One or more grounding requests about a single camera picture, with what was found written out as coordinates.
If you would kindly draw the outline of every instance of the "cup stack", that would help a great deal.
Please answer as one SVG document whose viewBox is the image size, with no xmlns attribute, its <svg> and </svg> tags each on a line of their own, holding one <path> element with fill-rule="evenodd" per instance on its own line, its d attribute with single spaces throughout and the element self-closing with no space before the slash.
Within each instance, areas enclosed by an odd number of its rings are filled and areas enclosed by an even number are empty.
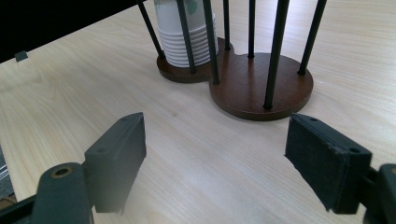
<svg viewBox="0 0 396 224">
<path fill-rule="evenodd" d="M 166 61 L 175 67 L 189 67 L 186 44 L 181 29 L 180 17 L 178 14 L 176 0 L 155 0 L 154 1 L 158 32 L 163 43 Z M 184 0 L 186 9 L 187 24 L 192 46 L 192 55 L 195 65 L 201 65 L 210 61 L 209 46 L 207 42 L 207 32 L 205 25 L 205 14 L 203 0 Z M 219 51 L 218 40 L 216 38 L 216 16 L 213 14 L 213 26 L 215 30 L 216 52 Z"/>
</svg>

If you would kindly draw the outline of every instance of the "dark wood base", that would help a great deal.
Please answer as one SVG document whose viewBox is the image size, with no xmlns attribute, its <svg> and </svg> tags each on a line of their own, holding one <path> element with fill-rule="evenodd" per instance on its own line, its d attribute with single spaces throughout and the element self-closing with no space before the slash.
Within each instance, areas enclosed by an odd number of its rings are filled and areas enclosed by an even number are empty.
<svg viewBox="0 0 396 224">
<path fill-rule="evenodd" d="M 174 67 L 165 58 L 157 58 L 157 66 L 166 79 L 179 83 L 198 83 L 208 81 L 212 72 L 210 62 L 195 67 L 196 72 L 190 73 L 190 68 Z"/>
<path fill-rule="evenodd" d="M 283 119 L 303 108 L 311 96 L 314 80 L 308 70 L 297 75 L 300 63 L 280 56 L 276 76 L 273 107 L 265 110 L 265 89 L 268 77 L 270 53 L 235 55 L 233 46 L 224 50 L 224 40 L 219 38 L 219 85 L 209 82 L 214 102 L 224 111 L 241 119 L 274 120 Z M 176 68 L 165 59 L 157 59 L 160 73 L 175 82 L 193 83 L 208 80 L 210 63 L 197 66 L 196 73 L 189 68 Z"/>
</svg>

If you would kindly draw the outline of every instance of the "wooden table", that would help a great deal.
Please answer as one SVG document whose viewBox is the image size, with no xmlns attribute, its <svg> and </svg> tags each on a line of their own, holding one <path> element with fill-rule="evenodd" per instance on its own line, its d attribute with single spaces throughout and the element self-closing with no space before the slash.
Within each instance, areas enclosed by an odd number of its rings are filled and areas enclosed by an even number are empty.
<svg viewBox="0 0 396 224">
<path fill-rule="evenodd" d="M 152 1 L 146 4 L 156 27 Z M 213 1 L 221 29 L 222 4 Z M 248 52 L 248 1 L 230 1 L 231 42 Z M 316 1 L 290 2 L 282 55 L 301 60 Z M 329 1 L 300 112 L 396 162 L 396 3 Z M 256 51 L 271 49 L 276 1 L 257 1 Z M 117 119 L 142 111 L 148 156 L 125 208 L 96 223 L 361 223 L 325 211 L 285 157 L 288 119 L 234 118 L 208 83 L 161 77 L 137 7 L 0 64 L 0 144 L 19 200 L 50 167 L 83 153 Z"/>
</svg>

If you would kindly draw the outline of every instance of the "black metal rod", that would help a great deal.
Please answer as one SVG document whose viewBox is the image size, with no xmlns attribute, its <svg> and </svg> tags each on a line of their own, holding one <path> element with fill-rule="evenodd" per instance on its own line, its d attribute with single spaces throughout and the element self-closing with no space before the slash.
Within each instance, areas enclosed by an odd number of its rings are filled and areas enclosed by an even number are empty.
<svg viewBox="0 0 396 224">
<path fill-rule="evenodd" d="M 248 58 L 254 58 L 254 25 L 256 17 L 256 0 L 248 4 Z"/>
<path fill-rule="evenodd" d="M 212 6 L 210 0 L 204 0 L 204 12 L 207 32 L 207 43 L 209 45 L 210 63 L 212 68 L 213 85 L 219 85 L 219 69 L 218 69 L 218 58 L 216 57 L 216 46 L 215 46 L 215 31 L 213 28 L 212 19 Z"/>
<path fill-rule="evenodd" d="M 224 37 L 225 37 L 225 50 L 230 50 L 230 4 L 228 0 L 223 1 L 224 11 Z"/>
<path fill-rule="evenodd" d="M 312 20 L 311 29 L 309 31 L 308 39 L 306 40 L 303 59 L 300 64 L 298 75 L 305 75 L 306 67 L 308 66 L 309 57 L 311 56 L 312 48 L 314 47 L 315 39 L 317 37 L 320 21 L 326 7 L 327 0 L 318 0 L 317 9 L 315 10 L 314 19 Z"/>
<path fill-rule="evenodd" d="M 276 21 L 273 46 L 271 50 L 270 68 L 268 70 L 267 89 L 265 90 L 264 109 L 271 109 L 276 85 L 276 73 L 282 49 L 283 34 L 285 33 L 286 18 L 288 17 L 289 0 L 277 2 Z"/>
<path fill-rule="evenodd" d="M 184 1 L 177 0 L 178 14 L 180 16 L 181 29 L 183 31 L 184 42 L 186 44 L 187 58 L 189 59 L 190 73 L 195 73 L 195 62 L 192 55 L 192 46 L 190 39 L 189 25 L 187 24 L 186 9 L 184 8 Z"/>
<path fill-rule="evenodd" d="M 158 42 L 157 36 L 155 35 L 154 29 L 152 28 L 145 5 L 143 4 L 142 0 L 137 0 L 137 5 L 139 6 L 140 12 L 142 13 L 143 20 L 145 20 L 146 26 L 148 27 L 149 35 L 151 36 L 155 49 L 158 52 L 158 56 L 160 58 L 165 58 L 165 54 L 163 54 L 163 50 L 161 49 L 160 43 Z"/>
</svg>

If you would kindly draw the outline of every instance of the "stacked paper cup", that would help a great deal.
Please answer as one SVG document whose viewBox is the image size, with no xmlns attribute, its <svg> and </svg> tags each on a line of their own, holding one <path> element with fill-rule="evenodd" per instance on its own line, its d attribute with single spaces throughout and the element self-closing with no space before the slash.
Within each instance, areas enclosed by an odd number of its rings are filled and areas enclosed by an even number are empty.
<svg viewBox="0 0 396 224">
<path fill-rule="evenodd" d="M 189 67 L 186 44 L 183 31 L 181 29 L 180 16 L 178 14 L 176 0 L 155 0 L 154 1 L 158 32 L 163 43 L 166 61 L 176 67 Z M 207 42 L 207 32 L 205 25 L 205 14 L 203 0 L 184 0 L 186 9 L 187 24 L 192 46 L 192 55 L 195 65 L 201 65 L 210 61 L 209 46 Z M 213 26 L 215 30 L 216 52 L 219 51 L 218 40 L 216 38 L 215 14 L 213 14 Z"/>
</svg>

